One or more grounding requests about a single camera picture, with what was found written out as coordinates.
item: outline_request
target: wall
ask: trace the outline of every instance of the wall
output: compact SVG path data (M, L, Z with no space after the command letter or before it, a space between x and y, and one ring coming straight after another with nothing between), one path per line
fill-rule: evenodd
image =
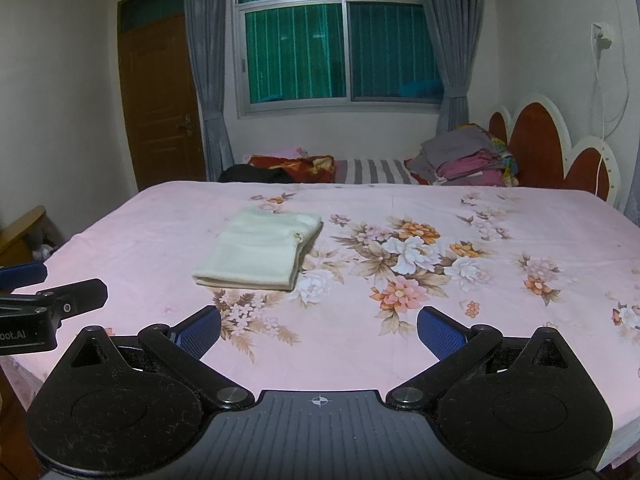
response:
M109 0L109 48L114 95L120 98L116 36L116 8L119 0ZM226 44L232 45L230 0L227 7ZM486 0L484 27L478 47L472 86L469 92L471 120L488 121L497 104L498 32L495 0ZM436 112L320 112L280 116L238 118L233 51L226 50L225 121L236 160L245 153L304 146L311 153L329 153L338 157L409 157L418 146L434 135ZM129 190L136 183L129 156L121 106L115 109L120 151L126 168Z
M43 204L69 237L127 198L106 2L0 0L2 224Z
M622 37L626 50L630 99L618 127L607 124L607 142L622 174L623 210L633 176L640 137L640 26L635 0L496 0L502 100L514 111L530 92L546 94L560 108L574 144L589 135L602 135L600 95L590 47L592 22L610 23L616 42L602 54L600 75L606 117L622 109L626 96L622 69Z

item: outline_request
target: window sill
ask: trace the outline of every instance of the window sill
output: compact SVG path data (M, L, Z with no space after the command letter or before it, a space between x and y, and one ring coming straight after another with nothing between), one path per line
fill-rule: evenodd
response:
M260 117L275 117L300 114L342 114L342 113L384 113L384 114L439 114L440 104L419 102L385 102L366 101L353 102L344 105L315 105L299 106L300 102L291 102L298 106L287 106L282 102L262 106L262 109L251 111L238 110L239 119L257 119Z

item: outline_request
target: door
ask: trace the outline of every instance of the door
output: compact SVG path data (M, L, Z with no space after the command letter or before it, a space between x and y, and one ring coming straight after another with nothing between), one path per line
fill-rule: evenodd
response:
M118 35L122 107L139 190L206 179L184 14L172 10L160 18L148 12L151 22L142 26L130 19L134 26Z

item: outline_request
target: mattress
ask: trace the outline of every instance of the mattress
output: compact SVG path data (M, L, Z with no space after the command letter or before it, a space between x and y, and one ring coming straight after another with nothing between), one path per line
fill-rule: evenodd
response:
M335 162L336 184L418 184L401 160L348 158Z
M322 215L292 293L193 282L225 221L248 204ZM202 360L254 395L385 397L436 362L415 328L432 305L509 336L558 328L614 419L601 465L640 439L640 231L586 192L174 182L73 237L47 267L44 284L21 292L98 277L109 299L66 320L55 351L2 359L25 406L83 326L132 335L207 304L222 314L222 338Z

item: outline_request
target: window frame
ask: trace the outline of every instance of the window frame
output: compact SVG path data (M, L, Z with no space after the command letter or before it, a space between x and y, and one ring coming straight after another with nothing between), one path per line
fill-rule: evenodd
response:
M351 28L348 5L355 2L382 4L409 4L422 6L422 0L255 0L244 4L231 0L232 45L234 77L236 80L236 103L238 117L256 115L283 115L288 113L316 112L434 112L440 109L442 101L432 99L411 99L397 97L353 97L351 67ZM297 7L309 4L340 4L342 6L342 35L344 40L344 70L346 96L339 98L319 98L252 103L249 86L246 48L246 14L258 10Z

